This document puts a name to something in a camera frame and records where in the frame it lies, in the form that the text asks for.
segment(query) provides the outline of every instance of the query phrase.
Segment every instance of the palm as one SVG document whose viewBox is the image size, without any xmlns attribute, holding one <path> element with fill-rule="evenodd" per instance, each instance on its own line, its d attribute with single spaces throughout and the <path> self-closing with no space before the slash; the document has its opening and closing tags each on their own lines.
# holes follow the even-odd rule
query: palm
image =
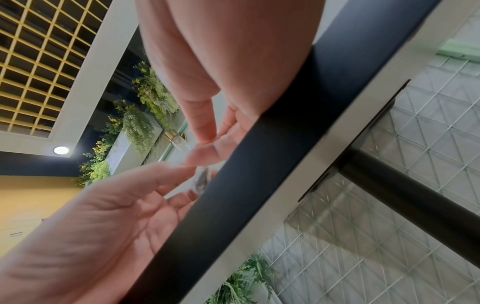
<svg viewBox="0 0 480 304">
<path fill-rule="evenodd" d="M 182 170 L 177 177 L 166 172 L 172 185 L 154 187 L 155 191 L 134 201 L 129 197 L 137 194 L 125 193 L 128 189 L 122 189 L 118 181 L 107 180 L 97 188 L 92 186 L 2 260 L 0 269 L 7 275 L 0 276 L 0 283 L 7 277 L 6 284 L 38 291 L 35 299 L 23 294 L 18 301 L 22 303 L 118 302 L 195 199 L 192 193 L 185 192 L 164 198 L 193 174 L 191 169 Z M 139 183 L 140 188 L 145 188 L 132 188 L 133 192 L 148 189 L 141 180 Z"/>
</svg>

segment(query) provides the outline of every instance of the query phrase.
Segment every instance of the ceiling light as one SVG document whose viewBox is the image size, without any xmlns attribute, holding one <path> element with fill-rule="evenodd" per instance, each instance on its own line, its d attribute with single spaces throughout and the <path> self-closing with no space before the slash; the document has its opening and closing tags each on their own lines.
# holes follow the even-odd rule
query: ceiling light
<svg viewBox="0 0 480 304">
<path fill-rule="evenodd" d="M 69 152 L 70 150 L 67 147 L 56 147 L 53 152 L 58 155 L 65 155 Z"/>
</svg>

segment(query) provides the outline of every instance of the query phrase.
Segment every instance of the yellow wall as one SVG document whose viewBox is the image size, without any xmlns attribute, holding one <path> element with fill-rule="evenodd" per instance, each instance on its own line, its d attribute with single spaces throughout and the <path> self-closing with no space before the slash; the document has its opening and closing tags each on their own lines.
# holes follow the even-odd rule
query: yellow wall
<svg viewBox="0 0 480 304">
<path fill-rule="evenodd" d="M 52 215 L 81 191 L 72 179 L 0 176 L 0 227 Z"/>
</svg>

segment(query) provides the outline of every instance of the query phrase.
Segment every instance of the grid ceiling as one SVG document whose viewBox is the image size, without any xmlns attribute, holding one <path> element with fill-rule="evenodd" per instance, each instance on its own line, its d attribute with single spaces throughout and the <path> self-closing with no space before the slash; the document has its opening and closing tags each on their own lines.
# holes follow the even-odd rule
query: grid ceiling
<svg viewBox="0 0 480 304">
<path fill-rule="evenodd" d="M 0 0 L 0 131 L 48 137 L 112 0 Z"/>
</svg>

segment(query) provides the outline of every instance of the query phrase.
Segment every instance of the hand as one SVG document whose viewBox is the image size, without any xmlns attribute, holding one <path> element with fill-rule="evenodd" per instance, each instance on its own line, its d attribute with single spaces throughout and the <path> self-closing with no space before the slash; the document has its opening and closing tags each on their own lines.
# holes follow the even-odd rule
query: hand
<svg viewBox="0 0 480 304">
<path fill-rule="evenodd" d="M 192 206 L 164 196 L 194 172 L 160 162 L 87 187 L 0 259 L 0 302 L 118 303 Z"/>
<path fill-rule="evenodd" d="M 152 67 L 200 144 L 186 162 L 226 160 L 307 58 L 324 0 L 136 0 Z M 212 97 L 228 110 L 219 127 Z"/>
</svg>

